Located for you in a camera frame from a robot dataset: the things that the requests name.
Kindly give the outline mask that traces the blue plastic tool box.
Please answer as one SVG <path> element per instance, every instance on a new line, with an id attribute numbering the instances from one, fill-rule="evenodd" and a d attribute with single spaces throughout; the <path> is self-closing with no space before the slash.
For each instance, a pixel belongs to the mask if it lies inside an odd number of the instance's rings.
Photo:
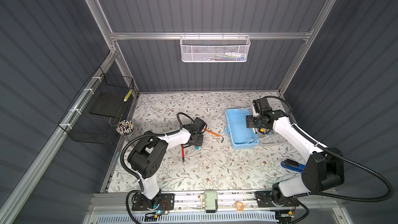
<path id="1" fill-rule="evenodd" d="M 233 149 L 252 149 L 260 143 L 253 129 L 246 126 L 246 117 L 251 115 L 249 108 L 231 108 L 226 110 L 227 127 Z"/>

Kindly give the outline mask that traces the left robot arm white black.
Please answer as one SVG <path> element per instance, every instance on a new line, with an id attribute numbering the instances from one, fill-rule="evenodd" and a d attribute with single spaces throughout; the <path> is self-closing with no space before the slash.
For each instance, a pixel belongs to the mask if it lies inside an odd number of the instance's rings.
<path id="1" fill-rule="evenodd" d="M 169 133 L 147 131 L 125 145 L 120 163 L 138 179 L 141 194 L 149 201 L 154 200 L 161 194 L 156 173 L 166 152 L 177 146 L 201 147 L 206 129 L 205 121 L 197 117 Z"/>

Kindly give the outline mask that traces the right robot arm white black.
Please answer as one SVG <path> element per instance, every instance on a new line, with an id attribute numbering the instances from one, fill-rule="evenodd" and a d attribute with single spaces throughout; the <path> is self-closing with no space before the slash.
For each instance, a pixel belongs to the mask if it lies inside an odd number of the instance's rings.
<path id="1" fill-rule="evenodd" d="M 299 195 L 318 194 L 342 185 L 344 162 L 341 158 L 324 151 L 327 146 L 313 139 L 296 124 L 291 108 L 273 110 L 268 103 L 270 96 L 253 100 L 253 115 L 246 117 L 247 128 L 255 128 L 266 135 L 269 131 L 281 135 L 303 157 L 304 169 L 300 176 L 276 183 L 272 187 L 271 199 L 277 206 Z"/>

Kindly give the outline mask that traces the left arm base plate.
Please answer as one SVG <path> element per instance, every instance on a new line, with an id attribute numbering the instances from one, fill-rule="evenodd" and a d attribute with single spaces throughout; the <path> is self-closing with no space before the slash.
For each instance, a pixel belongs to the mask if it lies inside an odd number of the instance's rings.
<path id="1" fill-rule="evenodd" d="M 150 200 L 141 193 L 136 193 L 133 196 L 131 203 L 131 210 L 133 211 L 170 211 L 174 209 L 175 194 L 160 193 Z"/>

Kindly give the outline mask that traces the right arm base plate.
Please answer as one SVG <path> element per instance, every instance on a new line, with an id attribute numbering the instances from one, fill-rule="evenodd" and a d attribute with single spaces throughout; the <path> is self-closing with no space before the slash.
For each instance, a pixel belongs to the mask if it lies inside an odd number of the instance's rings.
<path id="1" fill-rule="evenodd" d="M 255 199 L 258 207 L 293 207 L 299 206 L 299 203 L 293 198 L 284 197 L 280 193 L 274 193 L 271 190 L 255 191 Z"/>

